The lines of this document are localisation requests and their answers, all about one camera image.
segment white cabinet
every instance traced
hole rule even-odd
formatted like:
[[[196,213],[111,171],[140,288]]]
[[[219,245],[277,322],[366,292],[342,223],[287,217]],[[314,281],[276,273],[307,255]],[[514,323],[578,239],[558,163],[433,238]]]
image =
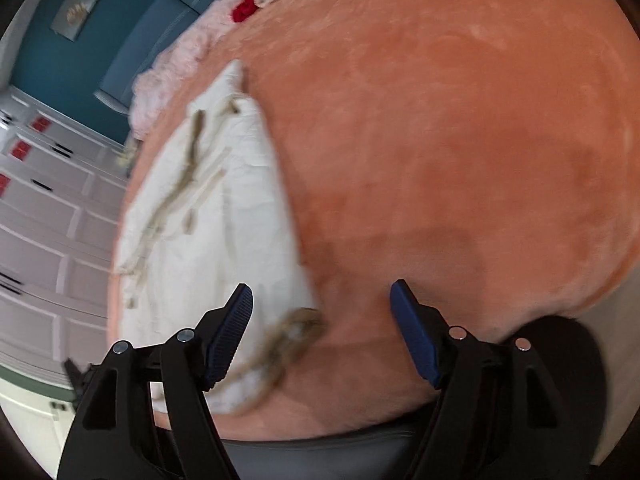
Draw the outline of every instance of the white cabinet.
[[[66,358],[85,367],[107,351],[122,147],[16,89],[0,107],[13,120],[0,139],[0,366],[68,387]]]
[[[73,121],[14,87],[0,96],[0,108],[10,113],[29,140],[66,152],[82,164],[125,179],[117,163],[122,145]]]
[[[111,253],[119,215],[116,208],[70,192],[19,164],[0,155],[0,178],[4,182],[0,187],[0,217],[23,217],[57,237],[68,238],[68,243],[87,245],[85,251],[89,253],[94,253],[92,248]]]
[[[4,149],[5,160],[15,166],[28,168],[69,191],[94,200],[104,206],[118,209],[126,188],[126,181],[102,170],[83,165],[59,148],[52,148],[37,139],[31,139],[17,126],[9,128]]]
[[[74,420],[71,405],[0,379],[0,407],[27,451],[55,478]]]

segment brown fringe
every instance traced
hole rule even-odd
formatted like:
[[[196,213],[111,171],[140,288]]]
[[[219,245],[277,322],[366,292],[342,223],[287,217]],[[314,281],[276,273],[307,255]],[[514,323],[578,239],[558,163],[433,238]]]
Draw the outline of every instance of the brown fringe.
[[[258,406],[284,377],[286,368],[295,362],[309,345],[315,342],[325,330],[322,315],[314,308],[297,308],[267,335],[262,349],[247,364],[226,376],[212,390],[219,392],[237,378],[254,368],[267,367],[258,394],[236,408],[233,415],[242,415]]]

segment metal screw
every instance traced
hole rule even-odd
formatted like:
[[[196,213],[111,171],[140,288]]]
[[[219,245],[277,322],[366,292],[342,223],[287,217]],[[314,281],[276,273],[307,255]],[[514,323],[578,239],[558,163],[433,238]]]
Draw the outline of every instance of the metal screw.
[[[186,343],[187,341],[191,341],[196,333],[191,330],[191,328],[185,328],[184,330],[180,330],[178,332],[178,341],[181,343]]]
[[[449,336],[458,341],[462,341],[466,337],[466,330],[461,326],[452,326],[449,328]]]
[[[529,351],[531,350],[531,341],[523,337],[519,337],[516,339],[516,348],[523,352]]]
[[[114,354],[123,354],[129,348],[129,343],[126,341],[118,341],[115,345],[113,345],[113,353]]]

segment gray surface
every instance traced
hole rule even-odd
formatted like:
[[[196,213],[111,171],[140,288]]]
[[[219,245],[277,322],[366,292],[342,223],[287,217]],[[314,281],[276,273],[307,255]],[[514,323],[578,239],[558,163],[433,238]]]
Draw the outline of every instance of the gray surface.
[[[601,463],[640,406],[640,267],[578,319],[596,336],[608,373],[607,418],[594,460]]]
[[[329,438],[299,447],[292,442],[225,442],[225,449],[242,480],[383,480],[394,464],[399,472],[406,471],[415,433],[411,424],[401,424],[339,442]]]
[[[627,480],[640,478],[640,411],[606,460],[596,468],[588,480]]]

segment white towel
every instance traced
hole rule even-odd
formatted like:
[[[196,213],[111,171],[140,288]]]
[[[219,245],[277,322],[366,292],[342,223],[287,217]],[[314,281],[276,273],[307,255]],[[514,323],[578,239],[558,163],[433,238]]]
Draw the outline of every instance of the white towel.
[[[116,252],[120,338],[135,347],[194,327],[238,283],[252,288],[254,313],[229,374],[206,394],[213,413],[256,401],[286,364],[274,356],[300,349],[319,324],[274,149],[241,85],[233,61],[190,103],[126,213]],[[166,412],[160,384],[152,396]]]

